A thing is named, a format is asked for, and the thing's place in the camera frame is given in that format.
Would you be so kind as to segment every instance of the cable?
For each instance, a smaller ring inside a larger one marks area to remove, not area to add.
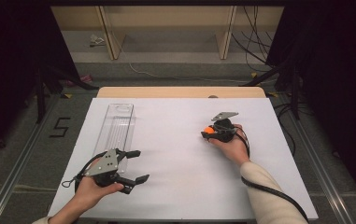
[[[259,43],[259,42],[257,42],[257,41],[254,41],[254,40],[250,39],[247,35],[245,35],[245,33],[244,33],[243,31],[241,31],[241,34],[242,34],[247,40],[249,40],[249,41],[251,41],[251,42],[253,42],[253,43],[262,44],[262,45],[265,46],[265,47],[271,48],[271,46],[269,46],[269,45],[266,45],[266,44],[264,44],[264,43]]]
[[[91,163],[93,163],[93,161],[95,161],[96,159],[103,157],[106,153],[107,153],[107,151],[104,151],[104,152],[101,152],[101,153],[97,154],[96,156],[94,156],[92,159],[90,159],[90,160],[84,165],[84,167],[80,170],[80,172],[78,172],[77,175],[75,175],[71,180],[66,180],[66,181],[62,182],[61,185],[62,185],[64,188],[69,188],[70,185],[72,184],[72,182],[73,182],[73,181],[76,181],[76,187],[75,187],[75,192],[76,192],[76,190],[77,190],[77,188],[78,188],[78,184],[79,184],[79,182],[81,181],[82,177],[84,176],[84,172],[85,172],[85,170],[87,169],[87,167],[88,167]]]
[[[306,216],[306,212],[304,211],[304,209],[300,206],[300,204],[297,201],[295,201],[293,198],[289,197],[287,194],[285,194],[281,191],[278,191],[276,189],[271,189],[269,187],[250,182],[247,179],[245,179],[243,176],[241,176],[241,180],[245,185],[247,185],[250,188],[258,189],[258,190],[273,194],[273,195],[278,196],[279,198],[285,199],[289,203],[293,204],[294,207],[297,208],[297,210],[300,212],[300,214],[306,220],[306,222],[308,222],[308,217]]]
[[[270,34],[268,32],[265,32],[268,36],[268,38],[270,38],[271,42],[273,42],[273,38],[271,38]]]
[[[231,36],[233,37],[233,39],[235,40],[236,44],[239,45],[239,47],[241,47],[246,53],[250,54],[251,56],[255,57],[257,60],[259,60],[260,62],[267,64],[267,62],[261,58],[259,58],[258,56],[256,56],[254,53],[252,53],[250,50],[248,50],[248,47],[244,47],[241,43],[239,43],[239,41],[235,38],[234,34],[231,34]]]
[[[259,42],[259,49],[260,49],[260,52],[262,53],[263,57],[266,59],[266,57],[265,57],[264,54],[263,54],[262,47],[261,47],[261,45],[263,45],[263,41],[262,41],[262,39],[259,37],[259,35],[258,35],[258,33],[257,33],[257,14],[258,14],[259,8],[258,8],[258,7],[254,7],[254,8],[253,8],[254,23],[251,22],[251,19],[250,19],[250,17],[249,17],[249,14],[248,14],[248,12],[247,12],[247,9],[246,9],[245,7],[243,7],[243,8],[244,8],[245,14],[246,14],[246,16],[247,16],[247,18],[248,18],[250,27],[252,28],[252,33],[251,33],[251,35],[250,35],[250,39],[251,39],[251,36],[252,36],[253,34],[256,35],[256,38],[257,38],[257,40],[258,40],[258,42]]]

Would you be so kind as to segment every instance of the hand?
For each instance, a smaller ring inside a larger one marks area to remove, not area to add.
[[[118,183],[104,188],[99,187],[91,177],[84,176],[75,196],[54,217],[49,219],[49,224],[72,223],[84,212],[96,206],[103,197],[121,189],[123,189],[123,185]]]
[[[242,125],[234,124],[234,126],[237,128],[236,133],[246,139],[245,135],[242,133]],[[248,150],[238,136],[234,136],[228,143],[223,143],[215,138],[209,138],[208,142],[220,148],[224,155],[238,166],[241,166],[242,163],[246,161],[250,161]]]

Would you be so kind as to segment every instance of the white sleeve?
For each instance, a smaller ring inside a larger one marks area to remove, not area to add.
[[[49,219],[49,217],[42,217],[41,219],[32,224],[49,224]]]
[[[241,175],[248,181],[282,192],[277,181],[261,166],[244,162]],[[259,224],[299,224],[307,223],[297,208],[276,195],[248,187],[251,206]]]

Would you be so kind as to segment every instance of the white paper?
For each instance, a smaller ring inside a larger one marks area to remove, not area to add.
[[[77,144],[64,174],[71,179],[92,157],[109,104],[135,106],[131,150],[123,177],[150,175],[130,195],[106,196],[83,217],[107,220],[247,220],[254,219],[247,187],[239,169],[208,141],[201,131],[222,111],[238,112],[230,118],[248,136],[250,159],[265,168],[289,196],[318,218],[298,173],[288,144],[268,99],[93,99]],[[60,186],[49,212],[58,212],[73,196],[74,188]]]

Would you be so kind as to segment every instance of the transparent container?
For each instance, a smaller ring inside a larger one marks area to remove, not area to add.
[[[93,155],[95,156],[113,148],[118,148],[121,151],[130,151],[134,127],[134,105],[109,105]],[[118,173],[124,173],[127,166],[128,160],[124,158],[119,164]]]

